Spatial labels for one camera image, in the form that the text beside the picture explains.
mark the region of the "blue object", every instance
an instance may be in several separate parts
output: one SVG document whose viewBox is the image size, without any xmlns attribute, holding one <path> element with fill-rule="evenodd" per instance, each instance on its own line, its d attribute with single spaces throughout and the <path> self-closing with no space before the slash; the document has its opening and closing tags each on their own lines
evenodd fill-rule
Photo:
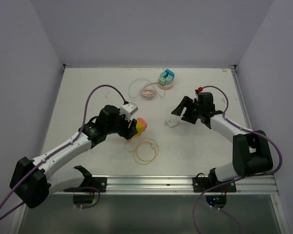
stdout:
<svg viewBox="0 0 293 234">
<path fill-rule="evenodd" d="M 165 72 L 166 72 L 168 75 L 171 75 L 171 76 L 172 76 L 172 79 L 175 78 L 175 74 L 174 74 L 171 70 L 166 69 Z"/>
<path fill-rule="evenodd" d="M 166 78 L 167 76 L 168 76 L 167 72 L 162 72 L 162 73 L 160 74 L 160 77 L 164 77 L 164 78 Z"/>
<path fill-rule="evenodd" d="M 173 80 L 174 80 L 174 78 L 171 75 L 168 75 L 166 78 L 166 84 L 167 85 L 171 84 Z"/>
</svg>

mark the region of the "gray wall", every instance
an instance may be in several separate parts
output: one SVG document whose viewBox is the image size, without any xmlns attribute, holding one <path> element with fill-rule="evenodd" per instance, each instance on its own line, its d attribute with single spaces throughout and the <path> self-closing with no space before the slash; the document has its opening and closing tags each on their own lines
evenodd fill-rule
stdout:
<svg viewBox="0 0 293 234">
<path fill-rule="evenodd" d="M 0 202 L 16 162 L 41 150 L 62 65 L 27 0 L 0 0 Z M 4 211 L 16 204 L 13 196 Z M 13 214 L 0 222 L 9 231 Z"/>
<path fill-rule="evenodd" d="M 274 1 L 238 77 L 253 127 L 265 130 L 283 153 L 276 180 L 293 233 L 293 0 Z"/>
<path fill-rule="evenodd" d="M 62 62 L 237 64 L 273 0 L 31 0 Z"/>
</svg>

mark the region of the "yellow cable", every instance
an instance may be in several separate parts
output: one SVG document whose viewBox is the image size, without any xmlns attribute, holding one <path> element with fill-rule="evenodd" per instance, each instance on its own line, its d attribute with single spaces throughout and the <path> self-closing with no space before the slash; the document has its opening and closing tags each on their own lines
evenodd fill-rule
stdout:
<svg viewBox="0 0 293 234">
<path fill-rule="evenodd" d="M 128 152 L 133 152 L 133 158 L 135 159 L 136 163 L 138 163 L 140 165 L 147 165 L 147 164 L 151 163 L 154 159 L 156 159 L 156 157 L 158 156 L 159 148 L 158 148 L 158 145 L 157 145 L 156 141 L 153 140 L 152 138 L 146 138 L 146 139 L 144 139 L 133 150 L 129 150 L 127 148 L 127 144 L 128 144 L 128 141 L 125 144 L 126 150 Z M 138 150 L 139 150 L 140 146 L 143 145 L 143 144 L 150 144 L 151 147 L 153 148 L 153 150 L 154 150 L 154 157 L 152 159 L 150 159 L 150 160 L 144 160 L 144 159 L 140 158 L 140 156 L 138 154 Z"/>
</svg>

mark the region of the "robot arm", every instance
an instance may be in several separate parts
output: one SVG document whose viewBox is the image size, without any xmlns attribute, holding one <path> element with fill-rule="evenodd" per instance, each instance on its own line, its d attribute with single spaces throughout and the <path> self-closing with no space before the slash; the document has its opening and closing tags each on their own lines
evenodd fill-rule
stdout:
<svg viewBox="0 0 293 234">
<path fill-rule="evenodd" d="M 137 120 L 130 120 L 137 111 L 138 107 L 134 103 L 126 103 L 120 109 L 112 105 L 105 106 L 97 117 L 90 119 L 84 125 L 83 131 L 76 141 L 73 139 L 79 132 L 46 154 L 32 160 L 26 157 L 20 159 L 16 164 L 10 188 L 13 188 L 25 174 L 41 161 L 43 164 L 15 190 L 15 193 L 29 208 L 40 205 L 51 193 L 81 185 L 88 186 L 91 174 L 81 166 L 64 174 L 58 175 L 55 172 L 76 156 L 103 142 L 109 134 L 117 133 L 125 139 L 131 139 L 138 133 L 136 130 Z M 68 147 L 45 160 L 49 154 L 68 143 L 70 143 Z"/>
<path fill-rule="evenodd" d="M 233 145 L 232 162 L 211 169 L 211 185 L 271 170 L 273 163 L 268 142 L 229 124 L 223 117 L 223 112 L 215 110 L 211 93 L 198 90 L 195 90 L 195 93 L 195 99 L 184 97 L 171 114 L 180 116 L 186 108 L 181 120 L 195 124 L 197 119 L 200 119 L 208 128 L 223 135 Z"/>
</svg>

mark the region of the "gray floor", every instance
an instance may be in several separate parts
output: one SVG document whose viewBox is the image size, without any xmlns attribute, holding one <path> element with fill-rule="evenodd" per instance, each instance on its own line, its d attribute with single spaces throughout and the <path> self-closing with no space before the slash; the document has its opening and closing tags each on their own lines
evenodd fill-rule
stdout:
<svg viewBox="0 0 293 234">
<path fill-rule="evenodd" d="M 20 234 L 195 234 L 191 218 L 196 196 L 103 195 L 91 209 L 73 208 L 72 195 L 51 195 L 39 207 L 26 208 Z M 270 196 L 232 195 L 225 206 L 244 234 L 279 234 Z M 204 234 L 238 233 L 227 215 L 204 204 L 197 207 Z"/>
</svg>

